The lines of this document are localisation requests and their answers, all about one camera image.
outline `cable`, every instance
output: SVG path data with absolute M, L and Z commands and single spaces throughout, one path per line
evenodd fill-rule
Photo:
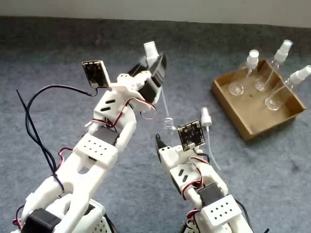
M 202 208 L 200 208 L 200 209 L 195 209 L 195 210 L 191 210 L 191 211 L 189 211 L 189 212 L 187 213 L 187 221 L 186 221 L 187 227 L 190 228 L 190 229 L 192 229 L 192 230 L 197 231 L 198 233 L 200 233 L 200 229 L 199 229 L 199 226 L 198 226 L 198 224 L 197 224 L 197 222 L 196 222 L 196 220 L 195 220 L 195 214 L 197 214 L 198 212 L 201 212 Z M 195 229 L 195 228 L 189 226 L 189 222 L 193 222 L 193 223 L 196 225 L 197 229 Z
M 194 152 L 196 155 L 199 155 L 199 156 L 205 156 L 205 157 L 206 157 L 207 162 L 208 162 L 208 163 L 210 163 L 210 159 L 209 159 L 209 155 L 208 155 L 208 154 L 205 154 L 205 153 L 197 153 L 197 152 L 195 151 L 195 149 L 194 149 L 194 148 L 193 148 L 192 150 L 193 150 L 193 152 Z
M 76 92 L 79 92 L 81 94 L 84 94 L 84 95 L 87 95 L 87 96 L 96 96 L 98 94 L 98 90 L 95 89 L 95 93 L 94 94 L 91 94 L 91 93 L 88 93 L 86 91 L 82 91 L 80 89 L 77 89 L 75 87 L 72 87 L 72 86 L 66 86 L 66 85 L 49 85 L 49 86 L 46 86 L 46 87 L 43 87 L 42 89 L 40 89 L 39 91 L 37 91 L 33 97 L 29 100 L 28 104 L 27 104 L 27 110 L 28 112 L 30 112 L 30 107 L 33 103 L 33 101 L 35 100 L 35 98 L 42 92 L 44 92 L 45 90 L 48 90 L 48 89 L 51 89 L 51 88 L 63 88 L 63 89 L 69 89 L 69 90 L 72 90 L 72 91 L 76 91 Z M 57 167 L 56 167 L 56 162 L 55 162 L 55 159 L 54 157 L 52 156 L 52 153 L 41 143 L 38 142 L 38 140 L 36 139 L 35 135 L 33 133 L 31 133 L 30 129 L 29 129 L 29 118 L 27 116 L 27 114 L 25 115 L 25 126 L 26 126 L 26 131 L 28 133 L 28 135 L 30 136 L 30 138 L 35 141 L 46 153 L 47 155 L 49 156 L 49 158 L 51 159 L 52 161 L 52 167 L 54 169 L 54 171 L 57 170 Z
M 237 199 L 234 199 L 234 200 L 235 200 L 236 203 L 243 209 L 244 214 L 245 214 L 246 221 L 247 221 L 249 227 L 252 229 L 252 231 L 254 231 L 254 230 L 253 230 L 253 226 L 252 226 L 252 224 L 251 224 L 251 220 L 249 219 L 249 216 L 248 216 L 248 213 L 247 213 L 247 210 L 246 210 L 245 206 L 244 206 L 241 202 L 239 202 Z
M 20 222 L 20 220 L 19 220 L 19 218 L 18 218 L 18 213 L 20 212 L 20 210 L 21 210 L 22 208 L 24 208 L 24 206 L 25 206 L 25 205 L 22 205 L 22 206 L 20 206 L 20 207 L 16 210 L 15 219 L 13 219 L 13 222 L 12 222 L 13 225 L 18 226 L 18 229 L 19 229 L 19 230 L 21 230 L 23 227 L 22 227 L 21 222 Z
M 183 196 L 183 199 L 186 200 L 186 197 L 185 197 L 185 191 L 186 189 L 190 186 L 190 185 L 193 185 L 194 183 L 199 183 L 201 184 L 201 181 L 199 180 L 194 180 L 194 181 L 191 181 L 189 182 L 188 184 L 185 185 L 185 187 L 182 189 L 181 193 L 182 193 L 182 196 Z
M 26 104 L 25 104 L 25 102 L 23 101 L 22 97 L 20 96 L 18 90 L 16 90 L 16 92 L 17 92 L 18 97 L 19 97 L 19 99 L 20 99 L 20 101 L 21 101 L 21 103 L 22 103 L 22 105 L 23 105 L 23 107 L 24 107 L 24 110 L 25 110 L 25 112 L 26 112 L 26 116 L 27 116 L 27 118 L 28 118 L 28 120 L 29 120 L 29 122 L 30 122 L 30 124 L 31 124 L 31 126 L 32 126 L 32 129 L 33 129 L 33 131 L 34 131 L 36 140 L 38 141 L 38 144 L 39 144 L 39 146 L 40 146 L 41 149 L 42 149 L 42 152 L 43 152 L 43 154 L 44 154 L 44 156 L 45 156 L 45 158 L 46 158 L 46 160 L 47 160 L 47 162 L 48 162 L 48 164 L 49 164 L 49 167 L 50 167 L 50 169 L 51 169 L 51 171 L 52 171 L 52 173 L 53 173 L 53 176 L 54 176 L 54 178 L 56 179 L 56 181 L 59 183 L 59 185 L 61 186 L 62 191 L 63 191 L 63 193 L 64 193 L 64 192 L 65 192 L 64 186 L 63 186 L 63 184 L 60 182 L 60 180 L 58 179 L 57 174 L 55 173 L 55 170 L 53 169 L 53 166 L 52 166 L 52 164 L 51 164 L 51 162 L 50 162 L 50 160 L 49 160 L 49 158 L 48 158 L 48 156 L 47 156 L 47 153 L 46 153 L 46 152 L 44 151 L 44 149 L 43 149 L 42 142 L 41 142 L 40 137 L 39 137 L 39 135 L 38 135 L 38 132 L 37 132 L 37 130 L 36 130 L 36 128 L 35 128 L 34 122 L 33 122 L 32 118 L 31 118 L 31 116 L 30 116 L 30 114 L 29 114 L 29 111 L 28 111 L 28 109 L 27 109 L 27 107 L 26 107 Z
M 66 151 L 66 150 L 72 151 L 71 148 L 64 147 L 64 148 L 60 149 L 59 152 L 57 153 L 58 156 L 60 157 L 60 163 L 59 163 L 59 165 L 58 165 L 58 167 L 57 167 L 57 170 L 60 168 L 60 166 L 61 166 L 61 165 L 64 163 L 64 161 L 65 161 L 65 158 L 64 158 L 64 156 L 62 155 L 62 153 L 63 153 L 64 151 Z
M 215 166 L 218 168 L 218 170 L 221 170 L 220 169 L 220 166 L 218 165 L 218 163 L 216 162 L 216 159 L 215 157 L 213 156 L 213 153 L 212 153 L 212 149 L 210 147 L 210 138 L 209 138 L 209 129 L 208 129 L 208 126 L 206 127 L 206 130 L 207 130 L 207 144 L 208 144 L 208 150 L 209 150 L 209 155 L 211 156 Z
M 122 107 L 121 111 L 118 113 L 117 117 L 115 118 L 113 124 L 109 123 L 108 121 L 104 121 L 104 120 L 96 119 L 96 118 L 93 118 L 92 121 L 99 121 L 99 122 L 101 122 L 101 123 L 107 124 L 107 125 L 108 125 L 108 128 L 110 128 L 110 129 L 111 129 L 111 128 L 114 128 L 114 127 L 117 125 L 117 123 L 118 123 L 120 117 L 122 116 L 124 108 L 125 108 L 127 105 L 129 105 L 129 102 L 130 102 L 131 100 L 137 100 L 137 101 L 140 101 L 140 102 L 142 102 L 142 103 L 147 104 L 148 106 L 150 106 L 151 108 L 153 108 L 154 111 L 155 111 L 155 113 L 156 113 L 156 107 L 155 107 L 152 103 L 149 103 L 148 101 L 145 101 L 145 100 L 142 100 L 142 99 L 139 99 L 139 98 L 130 98 L 130 99 L 128 99 L 128 100 L 125 102 L 125 104 L 124 104 L 124 106 Z

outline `cardboard tray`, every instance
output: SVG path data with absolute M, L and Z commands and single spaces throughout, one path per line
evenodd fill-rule
M 260 61 L 257 70 L 260 76 L 267 78 L 272 68 L 266 61 Z M 269 96 L 273 87 L 279 81 L 283 81 L 282 77 L 276 72 L 273 73 L 270 86 L 266 91 L 260 92 L 250 83 L 248 89 L 241 96 L 233 96 L 228 91 L 233 75 L 234 72 L 230 72 L 216 78 L 211 91 L 244 141 L 295 118 L 306 109 L 295 93 L 289 89 L 287 91 L 290 92 L 290 97 L 278 111 L 272 111 L 266 107 L 264 104 L 265 99 Z

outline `red wire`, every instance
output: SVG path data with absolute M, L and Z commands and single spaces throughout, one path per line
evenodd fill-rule
M 15 219 L 13 219 L 13 224 L 14 225 L 17 225 L 18 226 L 18 229 L 19 230 L 21 230 L 23 227 L 22 227 L 22 225 L 21 225 L 21 222 L 20 222 L 20 220 L 19 220 L 19 218 L 18 218 L 18 213 L 19 213 L 19 211 L 22 209 L 22 208 L 24 208 L 24 206 L 25 205 L 22 205 L 22 206 L 20 206 L 17 210 L 16 210 L 16 218 Z
M 113 127 L 115 127 L 116 124 L 118 123 L 120 117 L 121 117 L 122 114 L 123 114 L 124 108 L 130 103 L 131 100 L 137 100 L 137 101 L 141 101 L 141 102 L 143 102 L 143 103 L 146 103 L 146 104 L 148 104 L 150 107 L 154 108 L 154 110 L 156 111 L 156 107 L 155 107 L 153 104 L 149 103 L 148 101 L 145 101 L 145 100 L 142 100 L 142 99 L 139 99 L 139 98 L 130 98 L 130 99 L 128 99 L 128 100 L 125 102 L 124 106 L 122 107 L 121 111 L 118 113 L 118 115 L 117 115 L 115 121 L 113 122 L 113 124 L 109 123 L 108 121 L 104 121 L 104 120 L 100 120 L 100 119 L 96 119 L 96 118 L 93 118 L 92 121 L 97 121 L 97 122 L 100 122 L 100 123 L 107 124 L 107 125 L 108 125 L 107 128 L 110 128 L 110 129 L 113 128 Z
M 195 160 L 198 160 L 198 161 L 200 161 L 200 162 L 202 162 L 202 163 L 205 163 L 205 164 L 208 164 L 208 165 L 209 165 L 209 162 L 208 162 L 208 161 L 206 161 L 206 160 L 204 160 L 204 159 L 201 159 L 201 158 L 199 158 L 199 157 L 191 156 L 191 157 L 189 157 L 189 159 L 195 159 Z
M 192 185 L 192 184 L 194 184 L 194 183 L 201 183 L 201 181 L 199 181 L 199 180 L 194 180 L 194 181 L 191 181 L 191 182 L 189 182 L 188 184 L 186 184 L 186 186 L 183 188 L 183 190 L 182 190 L 182 196 L 183 196 L 183 199 L 184 200 L 186 200 L 186 197 L 185 197 L 185 190 L 190 186 L 190 185 Z
M 62 153 L 63 153 L 65 150 L 72 151 L 72 149 L 71 149 L 71 148 L 68 148 L 68 147 L 64 147 L 64 148 L 62 148 L 62 149 L 59 150 L 59 152 L 58 152 L 57 154 L 58 154 L 58 156 L 60 157 L 60 163 L 59 163 L 59 165 L 57 166 L 56 170 L 58 170 L 58 169 L 60 168 L 60 166 L 61 166 L 61 165 L 64 163 L 64 161 L 65 161 L 65 158 L 64 158 L 64 156 L 62 155 Z

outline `bracket hole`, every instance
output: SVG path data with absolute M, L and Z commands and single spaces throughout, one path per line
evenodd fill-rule
M 183 172 L 184 172 L 184 169 L 181 169 L 178 176 L 181 176 L 183 174 Z

